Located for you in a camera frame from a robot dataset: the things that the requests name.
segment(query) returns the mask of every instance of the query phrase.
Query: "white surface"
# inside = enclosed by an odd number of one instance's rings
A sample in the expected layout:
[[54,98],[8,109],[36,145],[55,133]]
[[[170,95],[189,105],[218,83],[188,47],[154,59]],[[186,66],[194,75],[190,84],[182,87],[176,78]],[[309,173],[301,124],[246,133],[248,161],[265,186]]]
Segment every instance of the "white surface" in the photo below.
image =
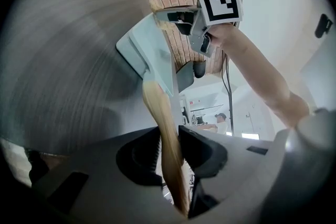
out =
[[248,138],[248,139],[254,139],[254,140],[259,140],[259,134],[241,134],[242,138]]
[[173,96],[171,53],[153,13],[131,28],[117,42],[117,49],[142,78],[145,67],[162,90]]
[[[237,91],[241,92],[242,97],[233,98],[233,117],[235,136],[242,137],[242,133],[258,133],[260,140],[273,141],[275,138],[275,130],[272,124],[271,114],[263,101],[252,91],[245,94],[240,88]],[[224,113],[228,124],[227,132],[231,132],[230,113],[226,110],[218,111]],[[209,115],[203,120],[212,123],[210,120],[214,118]]]
[[[206,24],[209,25],[216,25],[216,24],[223,24],[223,23],[230,23],[230,22],[239,22],[243,19],[243,11],[242,11],[242,0],[236,0],[237,3],[237,9],[238,9],[238,17],[237,18],[228,18],[228,19],[222,19],[222,20],[214,20],[210,21],[209,14],[205,6],[204,0],[199,0],[203,16],[205,19]],[[230,14],[233,13],[232,8],[227,8],[226,4],[222,4],[220,0],[209,0],[213,15],[220,15],[220,14]]]
[[336,30],[332,26],[321,47],[301,72],[316,106],[328,110],[336,109],[335,42]]
[[[335,16],[333,9],[328,2],[328,0],[311,0],[312,7],[309,13],[309,19],[307,20],[306,24],[303,27],[302,32],[300,33],[300,37],[293,48],[287,52],[285,59],[279,65],[278,70],[282,73],[284,78],[287,81],[287,84],[292,92],[301,96],[307,103],[310,108],[310,111],[314,111],[318,106],[321,104],[316,104],[315,99],[312,96],[312,93],[315,92],[318,98],[324,95],[330,95],[331,91],[329,91],[330,87],[323,87],[325,85],[322,83],[319,85],[319,80],[322,78],[327,78],[329,84],[333,84],[333,79],[335,78],[332,72],[328,73],[321,73],[320,67],[315,65],[316,72],[314,73],[315,77],[310,76],[309,80],[311,83],[305,82],[304,77],[301,74],[302,69],[304,66],[307,65],[309,60],[317,54],[318,49],[320,48],[321,44],[332,35],[331,32],[328,35],[323,35],[321,38],[317,38],[314,34],[315,29],[318,25],[320,20],[321,14],[326,14],[333,22],[335,21]],[[326,61],[330,61],[330,56],[326,57]]]
[[[310,8],[310,0],[243,0],[239,29],[277,66],[297,42]],[[229,65],[231,83],[246,84],[232,61]]]
[[216,123],[217,125],[217,133],[218,134],[225,134],[226,133],[226,130],[227,130],[227,123],[226,122],[219,122],[219,123]]

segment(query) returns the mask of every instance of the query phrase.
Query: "person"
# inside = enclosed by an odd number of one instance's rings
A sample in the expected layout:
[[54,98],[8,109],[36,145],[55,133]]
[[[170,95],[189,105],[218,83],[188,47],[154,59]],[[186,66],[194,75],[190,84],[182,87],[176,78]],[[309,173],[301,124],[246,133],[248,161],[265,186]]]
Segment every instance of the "person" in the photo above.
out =
[[226,123],[226,115],[224,113],[216,114],[215,115],[217,123],[215,124],[203,124],[199,125],[199,129],[209,130],[214,133],[218,134],[226,134],[227,130],[227,123]]
[[301,118],[309,115],[307,103],[289,90],[279,71],[237,27],[214,25],[208,33],[211,46],[228,55],[251,88],[286,127],[295,127]]

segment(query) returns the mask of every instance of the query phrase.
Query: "white wall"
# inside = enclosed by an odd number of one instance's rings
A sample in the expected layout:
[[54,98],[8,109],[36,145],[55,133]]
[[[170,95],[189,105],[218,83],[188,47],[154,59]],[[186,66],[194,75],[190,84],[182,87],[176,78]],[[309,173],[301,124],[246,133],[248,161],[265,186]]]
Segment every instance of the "white wall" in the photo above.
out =
[[[243,0],[239,29],[277,66],[296,43],[310,7],[310,0]],[[232,61],[230,75],[234,85],[246,83]]]
[[[227,116],[227,131],[230,132],[230,113],[228,107],[217,111],[217,113],[221,112]],[[214,116],[214,113],[208,114],[203,117],[203,120],[208,123],[216,123]],[[261,140],[272,141],[274,139],[275,131],[270,112],[254,92],[249,91],[248,94],[242,95],[242,98],[236,99],[235,102],[233,102],[233,116],[236,136],[242,136],[242,133],[258,133]]]
[[211,93],[199,98],[188,99],[190,110],[210,108],[214,106],[218,93]]
[[318,51],[302,69],[317,107],[336,109],[336,30],[332,26]]
[[[305,22],[297,42],[292,49],[287,52],[286,57],[279,64],[278,70],[286,79],[291,91],[301,96],[308,103],[310,111],[314,111],[321,104],[316,104],[316,101],[311,94],[312,87],[319,89],[319,96],[325,95],[328,89],[319,85],[319,79],[321,76],[324,76],[327,78],[327,81],[332,81],[334,78],[334,68],[330,68],[331,70],[329,70],[328,73],[319,73],[319,66],[316,64],[316,66],[314,66],[316,72],[311,73],[314,77],[310,78],[312,81],[315,81],[315,83],[311,84],[306,84],[301,75],[301,71],[304,66],[307,65],[309,60],[317,54],[318,49],[327,37],[333,40],[332,42],[334,45],[335,36],[331,37],[334,33],[329,33],[328,35],[324,34],[322,38],[317,38],[314,35],[314,32],[319,23],[321,14],[326,14],[333,22],[335,22],[335,15],[328,0],[310,1],[312,6],[309,10],[309,18]],[[329,62],[334,63],[333,56],[329,57]]]
[[205,94],[219,93],[222,90],[222,87],[222,79],[215,74],[209,74],[200,79],[195,78],[194,83],[180,94],[185,94],[189,99],[193,99]]

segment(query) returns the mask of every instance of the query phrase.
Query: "black plastic part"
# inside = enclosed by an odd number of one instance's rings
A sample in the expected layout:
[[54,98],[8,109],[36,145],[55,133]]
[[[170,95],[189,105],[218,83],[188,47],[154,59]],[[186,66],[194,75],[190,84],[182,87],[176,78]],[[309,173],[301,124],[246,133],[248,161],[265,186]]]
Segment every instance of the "black plastic part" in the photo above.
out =
[[319,24],[315,30],[315,36],[317,38],[321,38],[324,33],[327,34],[332,24],[333,22],[327,17],[326,14],[321,14]]
[[192,61],[184,64],[176,73],[178,92],[182,92],[194,83],[194,64]]
[[203,62],[194,62],[193,69],[196,78],[201,78],[205,75],[206,60]]
[[199,179],[195,178],[193,198],[190,203],[188,218],[194,218],[218,205],[219,202],[210,195],[206,195]]
[[159,157],[158,127],[123,145],[116,155],[119,170],[131,181],[143,186],[161,186],[162,178],[155,173]]
[[190,24],[175,24],[182,35],[190,35],[191,25]]
[[208,51],[209,45],[210,45],[210,37],[207,34],[205,34],[204,39],[203,39],[203,43],[202,43],[202,46],[201,46],[201,52],[206,53]]
[[266,153],[268,152],[268,149],[261,148],[261,147],[256,147],[256,146],[250,146],[246,150],[254,152],[254,153],[258,153],[258,154],[261,154],[261,155],[266,155]]
[[213,177],[224,167],[227,150],[222,145],[199,135],[186,127],[178,127],[182,155],[195,173],[195,177]]
[[41,159],[40,154],[35,150],[25,149],[28,161],[31,164],[31,170],[29,171],[29,179],[31,184],[35,184],[41,177],[49,172],[47,164]]
[[185,24],[176,24],[176,26],[182,35],[190,35],[192,24],[194,23],[194,12],[168,13],[167,16],[170,21],[176,22],[178,20],[182,20],[185,22]]
[[88,175],[80,172],[71,173],[47,198],[48,202],[59,211],[68,214],[88,178]]

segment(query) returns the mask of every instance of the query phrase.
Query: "forearm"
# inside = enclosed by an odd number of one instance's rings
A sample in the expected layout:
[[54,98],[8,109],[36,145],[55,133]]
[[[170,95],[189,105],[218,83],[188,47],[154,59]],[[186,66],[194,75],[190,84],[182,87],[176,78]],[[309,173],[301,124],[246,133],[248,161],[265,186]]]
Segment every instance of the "forearm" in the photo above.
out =
[[216,124],[198,125],[197,128],[202,129],[202,130],[208,130],[208,129],[211,129],[211,128],[216,128]]
[[307,104],[293,94],[278,70],[236,27],[222,48],[237,66],[251,88],[288,127],[309,114]]

